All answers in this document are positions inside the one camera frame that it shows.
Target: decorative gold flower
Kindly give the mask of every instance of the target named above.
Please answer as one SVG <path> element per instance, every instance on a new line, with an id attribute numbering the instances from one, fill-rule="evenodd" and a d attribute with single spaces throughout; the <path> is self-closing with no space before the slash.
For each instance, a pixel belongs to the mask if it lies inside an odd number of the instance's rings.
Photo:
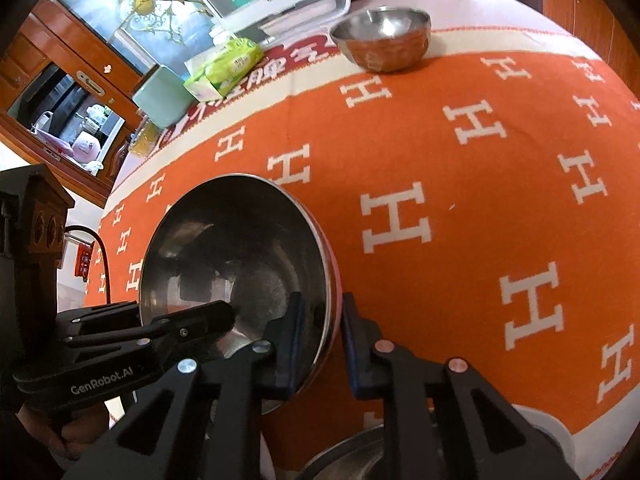
<path id="1" fill-rule="evenodd" d="M 133 10 L 140 16 L 148 16 L 156 10 L 156 0 L 133 0 Z"/>

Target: tablecloth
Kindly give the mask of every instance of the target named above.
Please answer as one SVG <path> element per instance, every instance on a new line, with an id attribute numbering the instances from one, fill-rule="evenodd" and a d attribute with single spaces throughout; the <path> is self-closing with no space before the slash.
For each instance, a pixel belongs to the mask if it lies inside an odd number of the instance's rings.
<path id="1" fill-rule="evenodd" d="M 469 1 L 455 27 L 425 6 L 433 37 L 413 70 L 365 73 L 316 34 L 190 110 L 108 200 L 112 298 L 137 298 L 148 242 L 184 193 L 270 178 L 320 222 L 386 338 L 469 359 L 510 402 L 559 419 L 576 471 L 597 478 L 640 418 L 640 104 L 546 18 L 473 0 L 476 19 Z M 103 302 L 97 254 L 86 304 Z M 276 466 L 299 470 L 381 416 L 352 398 L 338 343 L 263 431 Z"/>

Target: screw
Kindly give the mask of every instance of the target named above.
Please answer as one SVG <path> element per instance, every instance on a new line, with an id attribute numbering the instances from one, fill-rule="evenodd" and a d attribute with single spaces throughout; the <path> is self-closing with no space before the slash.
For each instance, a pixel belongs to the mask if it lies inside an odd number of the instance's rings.
<path id="1" fill-rule="evenodd" d="M 376 344 L 373 345 L 373 348 L 383 354 L 389 354 L 390 352 L 393 352 L 395 347 L 396 345 L 394 345 L 387 339 L 379 339 L 376 341 Z"/>
<path id="2" fill-rule="evenodd" d="M 457 374 L 462 374 L 469 370 L 469 365 L 464 359 L 454 357 L 451 361 L 449 361 L 449 370 Z"/>
<path id="3" fill-rule="evenodd" d="M 183 359 L 178 363 L 178 371 L 181 374 L 190 374 L 198 367 L 198 363 L 193 359 Z"/>
<path id="4" fill-rule="evenodd" d="M 266 339 L 258 339 L 252 343 L 251 348 L 257 354 L 266 354 L 271 350 L 271 343 Z"/>

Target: human hand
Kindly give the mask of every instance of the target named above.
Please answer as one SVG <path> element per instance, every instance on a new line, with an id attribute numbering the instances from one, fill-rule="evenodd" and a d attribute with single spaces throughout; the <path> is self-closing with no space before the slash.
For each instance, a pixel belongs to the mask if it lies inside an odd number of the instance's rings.
<path id="1" fill-rule="evenodd" d="M 72 421 L 62 428 L 62 437 L 50 426 L 50 420 L 23 405 L 17 413 L 24 429 L 52 453 L 67 458 L 78 458 L 109 429 L 109 410 L 103 402 L 71 414 Z"/>

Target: stainless steel bowl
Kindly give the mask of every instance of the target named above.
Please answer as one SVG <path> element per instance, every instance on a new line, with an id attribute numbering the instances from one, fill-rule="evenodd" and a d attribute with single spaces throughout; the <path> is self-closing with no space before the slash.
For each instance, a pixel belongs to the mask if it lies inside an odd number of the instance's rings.
<path id="1" fill-rule="evenodd" d="M 378 7 L 350 14 L 329 35 L 352 63 L 395 72 L 419 62 L 431 41 L 431 17 L 408 7 Z"/>
<path id="2" fill-rule="evenodd" d="M 193 349 L 201 361 L 228 358 L 260 339 L 267 322 L 285 313 L 290 293 L 301 292 L 301 389 L 337 333 L 342 291 L 321 229 L 293 197 L 257 176 L 220 176 L 178 200 L 149 243 L 140 279 L 143 324 L 215 300 L 234 308 L 231 332 Z"/>

